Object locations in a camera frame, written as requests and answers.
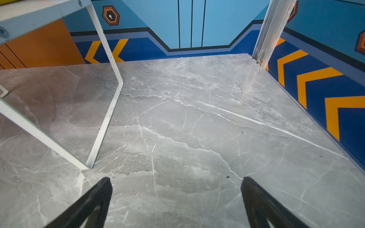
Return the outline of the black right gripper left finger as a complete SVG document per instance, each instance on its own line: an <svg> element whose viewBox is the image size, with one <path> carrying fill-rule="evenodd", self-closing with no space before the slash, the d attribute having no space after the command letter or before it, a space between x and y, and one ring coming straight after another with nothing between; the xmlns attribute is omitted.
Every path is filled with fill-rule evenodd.
<svg viewBox="0 0 365 228"><path fill-rule="evenodd" d="M47 228L104 227L113 188L110 178L102 178L68 209L46 225Z"/></svg>

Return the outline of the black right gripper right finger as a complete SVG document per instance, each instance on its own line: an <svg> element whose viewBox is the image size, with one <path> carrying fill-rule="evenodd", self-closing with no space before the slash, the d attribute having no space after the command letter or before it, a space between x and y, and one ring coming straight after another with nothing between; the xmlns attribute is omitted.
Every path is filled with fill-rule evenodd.
<svg viewBox="0 0 365 228"><path fill-rule="evenodd" d="M248 176L244 177L240 189L250 227L308 227L263 189L253 178Z"/></svg>

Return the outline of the yellow spaghetti pack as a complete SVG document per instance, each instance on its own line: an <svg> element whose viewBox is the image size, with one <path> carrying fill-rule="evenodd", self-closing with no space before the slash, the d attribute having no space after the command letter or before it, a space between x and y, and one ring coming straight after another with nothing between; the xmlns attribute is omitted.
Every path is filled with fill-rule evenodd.
<svg viewBox="0 0 365 228"><path fill-rule="evenodd" d="M19 0L0 0L0 5L5 5L13 2L17 2Z"/></svg>

